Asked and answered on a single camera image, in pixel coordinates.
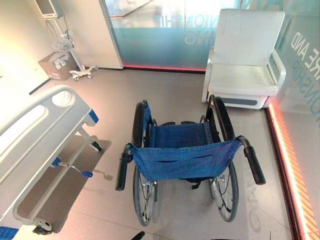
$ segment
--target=hospital bed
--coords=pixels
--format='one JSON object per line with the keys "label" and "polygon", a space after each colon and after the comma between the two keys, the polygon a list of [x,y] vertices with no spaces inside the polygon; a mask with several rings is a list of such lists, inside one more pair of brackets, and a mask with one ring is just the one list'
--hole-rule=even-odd
{"label": "hospital bed", "polygon": [[[21,225],[35,225],[38,234],[50,233],[51,223],[37,217],[42,206],[68,167],[74,167],[85,146],[102,150],[83,128],[84,123],[93,127],[99,120],[97,115],[70,87],[55,86],[25,101],[0,121],[0,239],[12,239]],[[76,133],[84,141],[63,163],[58,154]],[[49,167],[59,165],[66,167],[61,168],[31,212],[19,215],[18,206],[40,177]],[[91,176],[89,172],[82,175]]]}

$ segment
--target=red led strip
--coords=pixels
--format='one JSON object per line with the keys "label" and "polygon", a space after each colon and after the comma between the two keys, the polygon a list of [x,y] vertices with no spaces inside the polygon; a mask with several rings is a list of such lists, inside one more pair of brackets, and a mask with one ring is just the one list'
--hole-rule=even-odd
{"label": "red led strip", "polygon": [[123,64],[127,68],[134,69],[157,69],[157,70],[176,70],[176,71],[197,71],[204,72],[205,68],[196,68],[196,67],[172,67],[172,66],[147,66],[147,65],[133,65],[133,64]]}

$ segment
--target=black handle grip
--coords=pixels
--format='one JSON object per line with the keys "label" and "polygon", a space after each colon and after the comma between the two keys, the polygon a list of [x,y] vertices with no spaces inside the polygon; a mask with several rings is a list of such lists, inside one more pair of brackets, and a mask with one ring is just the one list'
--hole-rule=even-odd
{"label": "black handle grip", "polygon": [[118,174],[116,178],[115,190],[123,191],[126,186],[127,165],[131,162],[129,150],[132,148],[131,144],[124,146],[123,153],[120,158]]}
{"label": "black handle grip", "polygon": [[145,232],[141,231],[137,235],[135,235],[131,240],[140,240],[145,236]]}
{"label": "black handle grip", "polygon": [[256,152],[253,146],[246,146],[243,149],[245,157],[248,159],[251,172],[254,178],[254,181],[258,185],[263,185],[266,183],[264,173],[261,170],[260,164],[256,157]]}

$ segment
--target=wheelchair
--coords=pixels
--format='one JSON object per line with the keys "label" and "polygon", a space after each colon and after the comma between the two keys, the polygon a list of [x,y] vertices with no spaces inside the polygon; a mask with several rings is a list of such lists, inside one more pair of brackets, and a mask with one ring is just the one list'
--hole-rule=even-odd
{"label": "wheelchair", "polygon": [[[217,130],[214,112],[223,141]],[[200,123],[183,121],[157,125],[146,100],[136,105],[131,143],[125,145],[120,158],[115,189],[125,189],[127,164],[135,163],[133,203],[138,220],[147,226],[152,219],[153,204],[158,200],[159,181],[181,179],[196,189],[202,181],[209,183],[221,217],[234,220],[238,206],[238,180],[232,162],[239,147],[244,146],[254,181],[266,183],[254,148],[244,136],[235,137],[226,107],[220,97],[209,97]]]}

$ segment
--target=white wall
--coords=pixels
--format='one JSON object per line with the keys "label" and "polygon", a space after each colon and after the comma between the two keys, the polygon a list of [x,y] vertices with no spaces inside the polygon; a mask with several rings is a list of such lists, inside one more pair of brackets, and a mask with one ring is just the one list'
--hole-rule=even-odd
{"label": "white wall", "polygon": [[[59,0],[59,3],[80,62],[85,66],[122,69],[122,61],[112,31],[109,31],[111,22],[105,1]],[[59,19],[59,23],[65,30],[63,17]]]}
{"label": "white wall", "polygon": [[1,74],[28,93],[48,79],[38,61],[53,51],[32,4],[33,0],[0,1]]}

